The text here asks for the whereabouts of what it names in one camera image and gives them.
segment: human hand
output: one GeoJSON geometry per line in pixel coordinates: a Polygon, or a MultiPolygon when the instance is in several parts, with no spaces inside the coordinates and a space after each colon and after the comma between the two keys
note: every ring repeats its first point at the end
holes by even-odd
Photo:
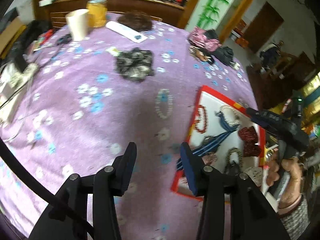
{"type": "MultiPolygon", "coordinates": [[[[282,167],[290,172],[291,178],[286,190],[281,196],[278,208],[283,209],[292,205],[300,197],[301,170],[296,160],[282,160],[282,167]]],[[[275,160],[268,163],[269,171],[266,183],[270,187],[279,179],[279,165],[275,160]]]]}

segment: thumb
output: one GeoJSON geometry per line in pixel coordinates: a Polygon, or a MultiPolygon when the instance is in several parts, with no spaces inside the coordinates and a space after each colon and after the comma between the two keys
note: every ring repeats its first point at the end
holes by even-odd
{"type": "Polygon", "coordinates": [[[291,179],[300,180],[301,179],[301,170],[298,163],[294,160],[282,160],[282,167],[290,172],[291,179]]]}

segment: purple tablecloth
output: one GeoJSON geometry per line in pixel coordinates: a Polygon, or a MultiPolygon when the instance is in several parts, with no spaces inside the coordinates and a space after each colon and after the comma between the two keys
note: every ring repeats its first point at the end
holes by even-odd
{"type": "MultiPolygon", "coordinates": [[[[48,42],[55,44],[66,33],[67,27],[48,42]]],[[[52,193],[70,174],[94,174],[135,142],[138,156],[129,189],[122,198],[115,198],[122,238],[193,240],[199,203],[170,192],[170,186],[179,158],[177,146],[188,130],[196,91],[208,85],[243,105],[257,106],[243,68],[235,71],[219,61],[216,66],[197,62],[189,55],[185,30],[154,22],[153,30],[145,34],[149,39],[136,44],[103,27],[81,42],[65,45],[51,60],[58,48],[41,50],[36,56],[42,68],[14,122],[1,136],[6,139],[17,132],[31,97],[21,132],[7,145],[52,193]],[[116,59],[106,52],[110,46],[120,51],[151,50],[155,76],[142,83],[124,80],[114,71],[116,59]],[[160,89],[168,89],[173,97],[167,119],[155,110],[160,89]]],[[[165,115],[167,96],[161,101],[165,115]]],[[[0,166],[1,206],[13,225],[28,236],[47,204],[3,162],[0,166]]]]}

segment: white cup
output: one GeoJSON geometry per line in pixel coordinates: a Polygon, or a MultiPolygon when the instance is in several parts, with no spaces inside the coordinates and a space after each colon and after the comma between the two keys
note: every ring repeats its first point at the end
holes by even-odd
{"type": "Polygon", "coordinates": [[[79,9],[66,15],[73,41],[82,41],[88,35],[88,9],[79,9]]]}

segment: brown hair piece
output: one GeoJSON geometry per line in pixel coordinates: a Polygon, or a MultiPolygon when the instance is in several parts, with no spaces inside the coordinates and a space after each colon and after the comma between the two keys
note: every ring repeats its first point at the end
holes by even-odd
{"type": "Polygon", "coordinates": [[[118,22],[137,31],[149,31],[152,29],[152,21],[150,16],[139,11],[131,11],[120,16],[118,22]]]}

